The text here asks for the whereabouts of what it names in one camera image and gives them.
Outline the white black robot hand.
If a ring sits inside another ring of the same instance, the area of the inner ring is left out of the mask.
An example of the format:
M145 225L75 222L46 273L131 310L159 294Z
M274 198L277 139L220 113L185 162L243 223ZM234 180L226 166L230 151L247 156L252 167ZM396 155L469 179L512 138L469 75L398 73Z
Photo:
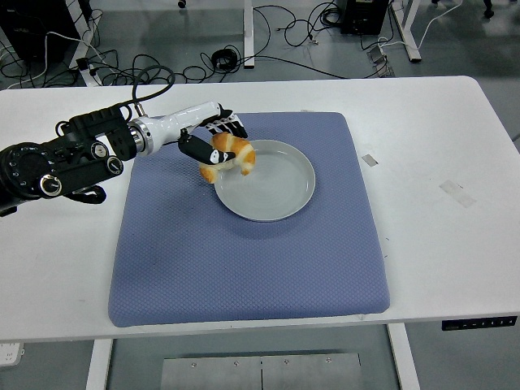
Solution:
M191 132L195 128L206 128L214 135L226 132L235 137L248 137L238 116L216 102L205 102L161 117L142 116L133 120L132 125L140 137L136 143L139 155L151 155L164 145L176 143L183 154L206 165L225 163L235 158L235 154L219 151L193 136Z

